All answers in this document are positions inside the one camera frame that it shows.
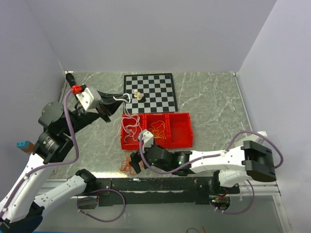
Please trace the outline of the black white chessboard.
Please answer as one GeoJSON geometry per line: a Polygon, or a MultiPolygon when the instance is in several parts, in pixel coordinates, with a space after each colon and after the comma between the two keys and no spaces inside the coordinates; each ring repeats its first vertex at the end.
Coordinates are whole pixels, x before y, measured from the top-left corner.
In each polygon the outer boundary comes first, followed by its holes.
{"type": "Polygon", "coordinates": [[[131,96],[131,102],[125,105],[130,114],[178,111],[172,73],[124,75],[123,89],[131,96]],[[146,98],[145,102],[134,97],[135,89],[146,98]]]}

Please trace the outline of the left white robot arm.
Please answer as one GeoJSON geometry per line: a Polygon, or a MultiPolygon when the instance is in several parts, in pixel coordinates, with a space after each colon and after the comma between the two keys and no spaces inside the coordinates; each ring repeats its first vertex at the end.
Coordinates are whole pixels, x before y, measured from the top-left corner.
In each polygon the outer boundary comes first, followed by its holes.
{"type": "Polygon", "coordinates": [[[20,177],[0,203],[0,230],[3,233],[31,233],[41,224],[48,212],[66,200],[82,194],[99,192],[96,177],[86,169],[78,170],[63,184],[47,193],[39,190],[58,166],[66,165],[71,149],[79,152],[75,134],[98,118],[109,122],[128,94],[106,94],[92,88],[74,88],[82,111],[70,111],[64,102],[50,102],[42,111],[39,123],[44,131],[35,143],[34,151],[20,177]]]}

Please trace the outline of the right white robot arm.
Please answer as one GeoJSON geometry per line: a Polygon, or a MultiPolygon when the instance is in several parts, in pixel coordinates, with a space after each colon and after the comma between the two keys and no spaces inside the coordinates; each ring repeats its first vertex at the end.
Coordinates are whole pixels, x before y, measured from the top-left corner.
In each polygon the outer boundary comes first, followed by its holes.
{"type": "Polygon", "coordinates": [[[153,144],[142,152],[133,152],[129,165],[136,173],[141,172],[143,165],[154,169],[157,174],[180,177],[213,171],[212,188],[216,193],[223,193],[247,180],[276,181],[272,151],[254,141],[243,141],[242,145],[229,151],[170,152],[153,144]]]}

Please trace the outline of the red three-compartment bin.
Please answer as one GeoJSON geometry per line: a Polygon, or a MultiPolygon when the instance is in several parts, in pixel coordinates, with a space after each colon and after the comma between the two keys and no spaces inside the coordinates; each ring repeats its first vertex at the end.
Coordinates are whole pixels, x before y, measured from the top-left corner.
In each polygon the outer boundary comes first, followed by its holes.
{"type": "Polygon", "coordinates": [[[121,148],[138,149],[138,135],[149,130],[155,143],[166,148],[191,148],[193,130],[189,113],[123,114],[121,117],[121,148]]]}

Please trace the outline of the black marker orange cap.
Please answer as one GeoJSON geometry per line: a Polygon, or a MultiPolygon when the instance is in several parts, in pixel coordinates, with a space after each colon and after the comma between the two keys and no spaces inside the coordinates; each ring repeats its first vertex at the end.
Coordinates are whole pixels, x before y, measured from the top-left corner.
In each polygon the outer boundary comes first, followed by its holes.
{"type": "Polygon", "coordinates": [[[73,76],[72,73],[66,73],[65,78],[66,78],[66,81],[68,82],[70,87],[77,85],[77,83],[75,81],[75,77],[73,76]]]}

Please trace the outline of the blue brown toy block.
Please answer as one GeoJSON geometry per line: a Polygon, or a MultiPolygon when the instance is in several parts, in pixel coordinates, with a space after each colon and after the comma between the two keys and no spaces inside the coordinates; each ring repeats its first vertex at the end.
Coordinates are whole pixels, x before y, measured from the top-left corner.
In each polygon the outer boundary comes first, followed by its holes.
{"type": "Polygon", "coordinates": [[[25,153],[32,153],[34,149],[34,144],[30,141],[19,141],[17,142],[16,147],[25,153]]]}

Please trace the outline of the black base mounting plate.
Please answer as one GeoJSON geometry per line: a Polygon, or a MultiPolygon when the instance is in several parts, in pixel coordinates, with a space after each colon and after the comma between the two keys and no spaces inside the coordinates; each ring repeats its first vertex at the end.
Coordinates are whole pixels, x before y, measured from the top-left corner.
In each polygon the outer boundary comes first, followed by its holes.
{"type": "Polygon", "coordinates": [[[212,177],[98,178],[92,190],[119,191],[126,204],[195,203],[209,205],[209,199],[239,194],[237,184],[223,188],[212,177]]]}

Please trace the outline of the white grey stand device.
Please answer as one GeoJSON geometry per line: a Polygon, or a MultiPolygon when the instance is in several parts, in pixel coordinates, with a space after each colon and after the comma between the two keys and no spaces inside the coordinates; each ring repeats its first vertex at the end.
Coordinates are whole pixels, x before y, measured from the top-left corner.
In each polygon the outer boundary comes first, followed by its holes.
{"type": "Polygon", "coordinates": [[[267,136],[266,131],[256,132],[255,134],[254,133],[249,133],[248,136],[246,136],[245,138],[242,139],[242,142],[244,142],[244,141],[253,141],[253,142],[256,142],[256,143],[262,145],[263,142],[264,142],[264,138],[263,137],[266,137],[266,136],[267,136]]]}

